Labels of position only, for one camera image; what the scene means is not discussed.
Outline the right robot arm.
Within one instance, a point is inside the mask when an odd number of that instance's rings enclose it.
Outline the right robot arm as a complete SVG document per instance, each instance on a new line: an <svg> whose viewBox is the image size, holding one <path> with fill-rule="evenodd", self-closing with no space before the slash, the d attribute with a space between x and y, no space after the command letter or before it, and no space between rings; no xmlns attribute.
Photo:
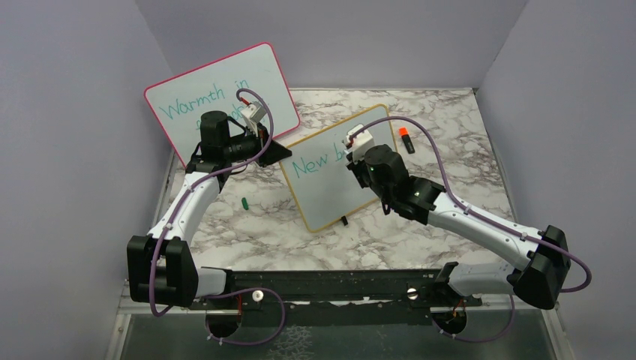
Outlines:
<svg viewBox="0 0 636 360"><path fill-rule="evenodd" d="M501 257L502 264L446 265L433 284L433 297L451 305L461 296L509 294L535 308L555 307L571 268L566 234L519 226L480 208L462 209L443 185L410 175L402 157L388 145L346 147L347 169L362 188L380 199L385 214L455 233Z"/></svg>

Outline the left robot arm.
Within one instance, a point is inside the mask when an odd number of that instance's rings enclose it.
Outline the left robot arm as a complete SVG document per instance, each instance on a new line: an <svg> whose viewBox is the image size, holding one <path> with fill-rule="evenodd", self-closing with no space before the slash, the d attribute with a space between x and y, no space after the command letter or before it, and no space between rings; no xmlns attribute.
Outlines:
<svg viewBox="0 0 636 360"><path fill-rule="evenodd" d="M241 114L243 131L235 136L230 135L235 120L225 112L201 116L201 140L185 167L177 199L146 235L135 235L127 244L133 301L153 308L187 308L206 296L218 308L235 301L236 288L227 282L228 271L196 267L190 244L207 208L235 170L251 161L266 167L291 156L289 149L271 138L261 122L265 116L263 108L250 105Z"/></svg>

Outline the yellow framed whiteboard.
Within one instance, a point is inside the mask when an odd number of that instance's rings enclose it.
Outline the yellow framed whiteboard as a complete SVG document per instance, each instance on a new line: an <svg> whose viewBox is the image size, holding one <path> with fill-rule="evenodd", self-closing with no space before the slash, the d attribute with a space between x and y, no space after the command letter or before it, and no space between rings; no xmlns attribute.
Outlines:
<svg viewBox="0 0 636 360"><path fill-rule="evenodd" d="M388 115L387 106L377 104L288 146L292 156L280 166L308 231L319 232L377 201L346 168L343 140L355 126Z"/></svg>

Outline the pink framed whiteboard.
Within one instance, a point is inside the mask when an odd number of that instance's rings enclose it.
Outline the pink framed whiteboard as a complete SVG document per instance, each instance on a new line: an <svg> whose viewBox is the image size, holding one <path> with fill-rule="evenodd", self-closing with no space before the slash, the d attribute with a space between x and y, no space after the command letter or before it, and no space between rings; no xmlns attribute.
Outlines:
<svg viewBox="0 0 636 360"><path fill-rule="evenodd" d="M239 89L256 92L274 119L273 137L289 133L300 117L270 43L259 43L224 58L159 82L144 91L144 98L163 128L175 155L186 164L200 141L200 116L211 110L239 121L245 103Z"/></svg>

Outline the orange black highlighter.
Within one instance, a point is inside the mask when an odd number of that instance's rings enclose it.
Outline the orange black highlighter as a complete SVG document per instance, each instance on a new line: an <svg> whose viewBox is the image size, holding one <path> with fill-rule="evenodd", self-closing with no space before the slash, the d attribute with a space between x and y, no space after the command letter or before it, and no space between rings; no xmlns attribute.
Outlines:
<svg viewBox="0 0 636 360"><path fill-rule="evenodd" d="M411 140L410 133L406 127L399 128L399 135L408 154L414 154L416 152L415 147L413 145L413 141Z"/></svg>

